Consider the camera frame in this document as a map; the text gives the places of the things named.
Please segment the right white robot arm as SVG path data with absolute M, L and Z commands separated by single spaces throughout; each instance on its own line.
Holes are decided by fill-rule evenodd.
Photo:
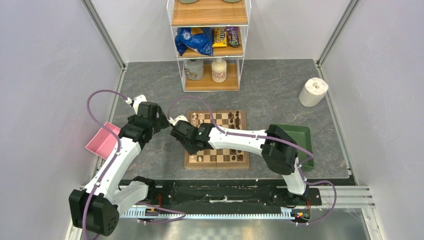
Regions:
M 299 146 L 280 126 L 264 130 L 240 130 L 202 123 L 195 127 L 187 120 L 171 119 L 171 136 L 191 155 L 204 150 L 232 149 L 261 156 L 267 167 L 281 175 L 289 200 L 300 205 L 309 198 L 306 178 L 300 170 L 299 152 L 313 158 L 311 151 Z

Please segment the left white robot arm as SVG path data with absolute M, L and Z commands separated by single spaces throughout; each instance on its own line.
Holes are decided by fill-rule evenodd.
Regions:
M 118 135 L 105 165 L 82 189 L 74 189 L 68 198 L 71 220 L 75 227 L 97 235 L 109 236 L 117 227 L 120 216 L 137 202 L 152 204 L 157 191 L 152 179 L 136 177 L 127 187 L 117 191 L 130 163 L 152 136 L 169 127 L 163 110 L 157 103 L 143 101 Z

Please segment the wooden chess board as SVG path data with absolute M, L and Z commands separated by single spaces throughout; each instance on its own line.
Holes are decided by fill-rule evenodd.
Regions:
M 193 119 L 193 113 L 197 114 L 197 119 Z M 199 114 L 204 115 L 204 119 L 199 119 Z M 218 110 L 210 114 L 209 111 L 189 111 L 187 118 L 195 127 L 202 123 L 211 123 L 212 118 L 220 127 L 246 130 L 247 117 L 245 110 Z M 250 154 L 247 151 L 235 149 L 206 149 L 196 154 L 184 153 L 184 167 L 186 169 L 247 169 L 250 167 Z

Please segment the pink tray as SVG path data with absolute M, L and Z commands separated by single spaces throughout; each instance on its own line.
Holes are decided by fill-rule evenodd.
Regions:
M 103 160 L 107 160 L 113 152 L 116 142 L 116 138 L 104 127 L 101 127 L 85 148 Z

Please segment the grey bottle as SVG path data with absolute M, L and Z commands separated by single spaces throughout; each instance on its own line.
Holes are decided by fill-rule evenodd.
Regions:
M 190 59 L 184 63 L 184 72 L 189 80 L 201 80 L 204 76 L 204 61 L 202 59 Z

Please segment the cream bottle pink lettering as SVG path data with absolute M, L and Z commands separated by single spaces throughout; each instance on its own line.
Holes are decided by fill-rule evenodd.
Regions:
M 223 83 L 227 79 L 227 62 L 223 58 L 216 58 L 211 63 L 212 80 Z

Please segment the blue snack bag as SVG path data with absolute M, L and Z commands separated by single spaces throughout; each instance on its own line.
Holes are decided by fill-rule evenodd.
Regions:
M 213 29 L 211 27 L 179 27 L 174 42 L 180 56 L 187 49 L 192 49 L 201 55 L 213 55 Z

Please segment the yellow candy bag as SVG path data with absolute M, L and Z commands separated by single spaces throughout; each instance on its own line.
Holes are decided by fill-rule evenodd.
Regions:
M 225 27 L 213 28 L 213 48 L 227 47 L 227 32 Z

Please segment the green tray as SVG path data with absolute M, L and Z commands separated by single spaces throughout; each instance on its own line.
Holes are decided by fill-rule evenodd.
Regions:
M 285 131 L 298 146 L 313 153 L 311 130 L 307 126 L 300 125 L 288 125 L 288 124 L 276 124 Z M 315 168 L 314 159 L 311 158 L 309 161 L 305 161 L 302 164 L 302 171 L 304 173 L 311 172 Z

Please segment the brown candy bag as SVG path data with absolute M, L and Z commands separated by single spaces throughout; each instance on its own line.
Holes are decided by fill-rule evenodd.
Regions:
M 237 26 L 228 26 L 225 28 L 227 34 L 227 45 L 238 48 L 241 43 L 239 39 L 239 28 Z

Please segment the white paper towel roll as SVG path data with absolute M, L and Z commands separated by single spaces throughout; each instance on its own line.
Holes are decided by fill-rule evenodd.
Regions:
M 310 78 L 303 86 L 298 99 L 305 107 L 316 106 L 326 95 L 329 85 L 321 78 Z

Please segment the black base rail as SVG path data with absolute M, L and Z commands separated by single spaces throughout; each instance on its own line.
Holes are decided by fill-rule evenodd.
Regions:
M 295 196 L 282 179 L 156 180 L 144 202 L 188 215 L 277 214 L 323 204 L 317 188 Z

